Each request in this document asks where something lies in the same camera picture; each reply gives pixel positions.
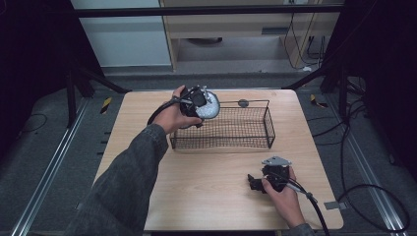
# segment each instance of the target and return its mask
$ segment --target hand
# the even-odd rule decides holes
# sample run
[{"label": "hand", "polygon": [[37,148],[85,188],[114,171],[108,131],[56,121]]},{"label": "hand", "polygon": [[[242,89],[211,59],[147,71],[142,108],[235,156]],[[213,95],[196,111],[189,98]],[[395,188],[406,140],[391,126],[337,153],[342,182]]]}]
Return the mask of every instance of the hand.
[{"label": "hand", "polygon": [[[181,91],[185,86],[181,86],[176,89],[172,95],[180,96]],[[173,104],[166,109],[162,110],[153,120],[152,124],[157,124],[163,128],[165,134],[171,134],[178,130],[180,127],[191,126],[202,123],[202,119],[198,117],[188,117],[181,114],[180,105],[178,103]]]},{"label": "hand", "polygon": [[[292,167],[289,167],[289,177],[295,180],[295,174]],[[306,222],[303,213],[301,212],[300,204],[298,202],[297,193],[285,187],[280,193],[277,192],[270,182],[262,179],[265,191],[269,194],[275,205],[276,211],[285,219],[290,228],[294,228]]]}]

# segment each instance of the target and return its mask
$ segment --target gray sleeve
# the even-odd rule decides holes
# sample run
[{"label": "gray sleeve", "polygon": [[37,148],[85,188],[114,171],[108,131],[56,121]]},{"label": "gray sleeve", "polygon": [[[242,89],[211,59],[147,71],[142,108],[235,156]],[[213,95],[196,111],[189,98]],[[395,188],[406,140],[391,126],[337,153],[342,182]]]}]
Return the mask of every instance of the gray sleeve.
[{"label": "gray sleeve", "polygon": [[316,235],[312,227],[308,223],[300,224],[289,230],[291,236],[312,236]]},{"label": "gray sleeve", "polygon": [[96,180],[65,235],[142,235],[167,149],[162,127],[142,130]]}]

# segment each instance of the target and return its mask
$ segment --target wire basket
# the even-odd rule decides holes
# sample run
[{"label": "wire basket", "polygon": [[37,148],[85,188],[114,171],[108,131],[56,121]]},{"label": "wire basket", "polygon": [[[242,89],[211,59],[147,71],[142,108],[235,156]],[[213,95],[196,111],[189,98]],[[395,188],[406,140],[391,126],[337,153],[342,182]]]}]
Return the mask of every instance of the wire basket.
[{"label": "wire basket", "polygon": [[269,100],[220,102],[220,112],[203,127],[179,129],[169,135],[172,148],[271,148],[275,131]]}]

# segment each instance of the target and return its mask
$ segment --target white wall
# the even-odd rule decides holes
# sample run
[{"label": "white wall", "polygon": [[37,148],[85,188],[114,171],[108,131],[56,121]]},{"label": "white wall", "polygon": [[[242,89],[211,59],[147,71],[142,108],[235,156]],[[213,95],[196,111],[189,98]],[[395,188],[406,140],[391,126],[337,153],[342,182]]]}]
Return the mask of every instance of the white wall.
[{"label": "white wall", "polygon": [[[75,9],[159,7],[157,0],[72,0]],[[161,17],[80,19],[101,67],[170,66]]]}]

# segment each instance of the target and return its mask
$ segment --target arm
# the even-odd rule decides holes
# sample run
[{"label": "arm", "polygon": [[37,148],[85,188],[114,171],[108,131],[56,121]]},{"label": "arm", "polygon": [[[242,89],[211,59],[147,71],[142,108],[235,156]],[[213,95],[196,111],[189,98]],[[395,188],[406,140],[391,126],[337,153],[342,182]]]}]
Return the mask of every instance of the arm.
[{"label": "arm", "polygon": [[[292,167],[290,169],[290,178],[295,180],[295,174]],[[298,202],[297,193],[285,187],[280,193],[277,192],[270,182],[262,180],[265,191],[269,194],[275,205],[276,211],[284,218],[290,228],[290,235],[308,236],[315,235],[313,229],[306,223],[303,213],[301,212]]]},{"label": "arm", "polygon": [[65,235],[142,235],[166,135],[201,122],[183,116],[178,104],[163,110],[97,179]]}]

